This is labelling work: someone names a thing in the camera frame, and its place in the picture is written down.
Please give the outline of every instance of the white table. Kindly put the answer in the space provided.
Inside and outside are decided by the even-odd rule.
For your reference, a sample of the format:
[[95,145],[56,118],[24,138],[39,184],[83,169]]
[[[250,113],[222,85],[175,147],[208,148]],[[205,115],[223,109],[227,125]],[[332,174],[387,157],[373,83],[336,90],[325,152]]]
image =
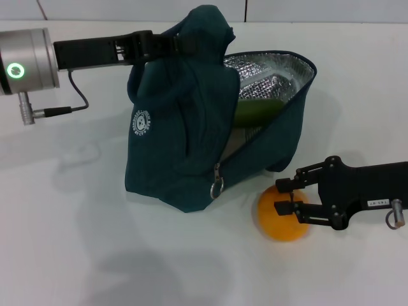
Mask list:
[[[167,23],[0,22],[48,27],[53,41]],[[24,127],[16,96],[0,97],[0,305],[247,306],[407,303],[408,227],[362,212],[345,231],[315,226],[282,244],[252,219],[274,179],[338,154],[351,166],[408,159],[408,25],[232,24],[228,52],[290,50],[318,68],[293,162],[183,214],[124,188],[130,68],[77,71],[90,109]],[[81,105],[61,88],[30,94],[34,108]],[[316,201],[314,189],[307,192]]]

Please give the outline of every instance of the zipper pull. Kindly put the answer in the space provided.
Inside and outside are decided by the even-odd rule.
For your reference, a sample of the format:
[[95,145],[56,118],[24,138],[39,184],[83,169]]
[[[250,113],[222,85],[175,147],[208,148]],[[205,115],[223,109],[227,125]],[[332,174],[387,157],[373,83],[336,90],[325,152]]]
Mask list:
[[[221,193],[224,191],[224,178],[220,177],[219,175],[219,167],[220,167],[219,163],[215,164],[214,166],[214,183],[211,185],[211,190],[210,190],[210,196],[213,200],[218,198],[221,195]],[[217,194],[214,194],[215,186],[219,184],[221,184],[219,192]]]

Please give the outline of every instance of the green object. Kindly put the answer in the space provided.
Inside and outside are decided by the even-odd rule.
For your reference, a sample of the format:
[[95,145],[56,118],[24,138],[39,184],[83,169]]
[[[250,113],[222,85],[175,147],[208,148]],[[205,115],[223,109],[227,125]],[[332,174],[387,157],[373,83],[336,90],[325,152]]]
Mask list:
[[282,110],[285,103],[279,99],[239,99],[234,117],[234,128],[265,126]]
[[7,74],[11,78],[22,78],[24,76],[24,67],[17,62],[13,62],[7,67]]

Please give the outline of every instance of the silver foil lining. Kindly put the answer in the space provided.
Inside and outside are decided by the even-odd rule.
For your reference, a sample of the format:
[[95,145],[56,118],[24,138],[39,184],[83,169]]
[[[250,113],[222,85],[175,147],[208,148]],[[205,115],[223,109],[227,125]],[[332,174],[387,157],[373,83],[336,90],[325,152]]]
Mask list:
[[[314,70],[305,61],[289,54],[232,55],[224,58],[224,65],[240,74],[240,99],[275,98],[287,103],[314,76]],[[262,127],[234,129],[221,160],[261,130]]]

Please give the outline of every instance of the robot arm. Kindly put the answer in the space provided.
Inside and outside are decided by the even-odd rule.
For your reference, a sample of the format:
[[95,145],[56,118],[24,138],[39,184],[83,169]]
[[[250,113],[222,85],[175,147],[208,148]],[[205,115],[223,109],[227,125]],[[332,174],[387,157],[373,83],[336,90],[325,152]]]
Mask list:
[[[179,38],[138,31],[128,35],[51,43],[47,29],[0,33],[0,95],[18,94],[25,125],[42,117],[64,115],[87,108],[88,102],[71,77],[76,69],[135,65],[160,57],[196,52],[194,38]],[[59,87],[58,70],[68,70],[69,80],[85,101],[71,108],[31,108],[28,92]]]
[[[322,205],[301,201],[275,202],[279,215],[296,214],[300,223],[331,226],[344,230],[350,218],[361,210],[392,208],[386,222],[392,229],[405,224],[403,208],[408,208],[408,162],[352,168],[339,156],[328,157],[323,163],[297,169],[293,180],[276,181],[280,193],[292,194],[318,184]],[[388,222],[394,213],[395,227]]]

